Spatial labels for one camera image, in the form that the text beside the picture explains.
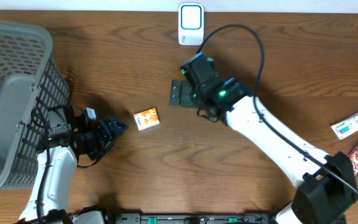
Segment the orange small carton box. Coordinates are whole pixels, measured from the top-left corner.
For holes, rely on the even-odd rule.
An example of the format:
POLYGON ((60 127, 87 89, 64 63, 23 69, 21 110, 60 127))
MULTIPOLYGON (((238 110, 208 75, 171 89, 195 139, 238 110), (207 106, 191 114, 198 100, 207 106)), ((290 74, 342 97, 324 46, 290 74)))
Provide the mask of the orange small carton box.
POLYGON ((151 108, 134 115, 134 120, 139 131, 154 127, 160 124, 157 109, 151 108))

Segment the white Panadol box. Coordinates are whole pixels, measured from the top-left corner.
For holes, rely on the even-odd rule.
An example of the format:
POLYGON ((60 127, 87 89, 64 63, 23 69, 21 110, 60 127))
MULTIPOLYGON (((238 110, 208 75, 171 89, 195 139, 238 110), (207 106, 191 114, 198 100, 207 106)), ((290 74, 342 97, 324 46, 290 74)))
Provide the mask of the white Panadol box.
POLYGON ((358 132, 358 112, 336 124, 331 125, 331 129, 334 131, 338 139, 347 138, 358 132))

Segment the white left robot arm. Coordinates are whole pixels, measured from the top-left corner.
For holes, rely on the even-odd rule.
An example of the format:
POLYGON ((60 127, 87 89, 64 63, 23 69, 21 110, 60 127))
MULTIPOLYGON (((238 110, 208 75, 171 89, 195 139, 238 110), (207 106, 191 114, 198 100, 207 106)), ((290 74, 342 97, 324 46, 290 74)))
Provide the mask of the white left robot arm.
POLYGON ((37 146, 38 169, 30 199, 19 223, 113 223, 103 208, 86 207, 68 212, 73 174, 79 157, 86 155, 96 165, 127 131, 128 126, 112 116, 98 119, 92 108, 75 116, 74 105, 54 106, 40 116, 43 129, 37 146))

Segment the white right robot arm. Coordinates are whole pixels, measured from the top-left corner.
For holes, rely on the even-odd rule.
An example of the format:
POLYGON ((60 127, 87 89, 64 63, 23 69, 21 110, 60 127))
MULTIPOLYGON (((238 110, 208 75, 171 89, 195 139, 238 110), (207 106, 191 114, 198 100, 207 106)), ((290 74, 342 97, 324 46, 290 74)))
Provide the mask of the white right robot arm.
POLYGON ((296 188, 295 198, 274 216, 275 223, 337 223, 356 203, 352 162, 343 152, 330 155, 305 141, 277 119, 242 82, 224 81, 214 61, 198 53, 183 65, 185 79, 177 105, 223 122, 264 152, 296 188))

